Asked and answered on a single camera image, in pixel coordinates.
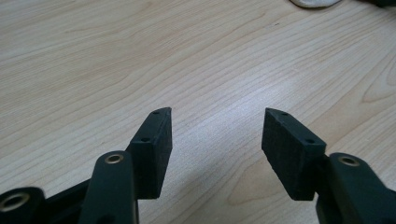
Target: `black bracket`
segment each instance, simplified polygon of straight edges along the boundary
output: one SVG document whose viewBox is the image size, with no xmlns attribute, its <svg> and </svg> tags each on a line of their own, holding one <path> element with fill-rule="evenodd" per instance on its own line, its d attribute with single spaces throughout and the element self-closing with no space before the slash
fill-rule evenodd
<svg viewBox="0 0 396 224">
<path fill-rule="evenodd" d="M 363 160 L 324 154 L 326 144 L 292 115 L 266 108 L 262 150 L 289 196 L 319 195 L 322 224 L 396 223 L 396 197 Z"/>
<path fill-rule="evenodd" d="M 125 151 L 95 164 L 92 179 L 48 199 L 39 188 L 0 195 L 0 224 L 138 223 L 138 199 L 160 197 L 172 151 L 171 108 L 151 112 Z"/>
</svg>

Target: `light wood tabletop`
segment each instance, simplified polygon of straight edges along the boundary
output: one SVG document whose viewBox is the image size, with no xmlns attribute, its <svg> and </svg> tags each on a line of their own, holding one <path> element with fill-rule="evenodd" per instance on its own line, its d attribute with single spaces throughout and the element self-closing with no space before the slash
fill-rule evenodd
<svg viewBox="0 0 396 224">
<path fill-rule="evenodd" d="M 261 150 L 265 107 L 396 189 L 396 8 L 270 0 L 0 2 L 0 191 L 90 178 L 149 114 L 174 147 L 141 223 L 318 223 Z"/>
</svg>

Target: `screw hole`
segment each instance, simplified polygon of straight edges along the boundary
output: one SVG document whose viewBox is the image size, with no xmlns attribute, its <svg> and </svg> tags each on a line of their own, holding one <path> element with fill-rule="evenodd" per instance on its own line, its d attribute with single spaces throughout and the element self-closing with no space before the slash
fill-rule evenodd
<svg viewBox="0 0 396 224">
<path fill-rule="evenodd" d="M 310 138 L 305 139 L 305 142 L 307 142 L 309 144 L 314 144 L 315 143 L 315 141 L 310 139 Z"/>
<path fill-rule="evenodd" d="M 116 218 L 113 215 L 107 214 L 102 217 L 99 217 L 99 219 L 96 221 L 96 224 L 111 224 L 114 223 L 115 221 Z"/>
<path fill-rule="evenodd" d="M 338 160 L 348 166 L 360 166 L 359 162 L 353 158 L 342 156 L 339 157 Z"/>
<path fill-rule="evenodd" d="M 110 155 L 105 159 L 105 162 L 108 164 L 114 164 L 122 161 L 123 156 L 121 154 Z"/>
<path fill-rule="evenodd" d="M 0 202 L 0 211 L 9 212 L 17 209 L 29 201 L 30 195 L 25 192 L 16 193 L 8 196 L 2 202 Z"/>
</svg>

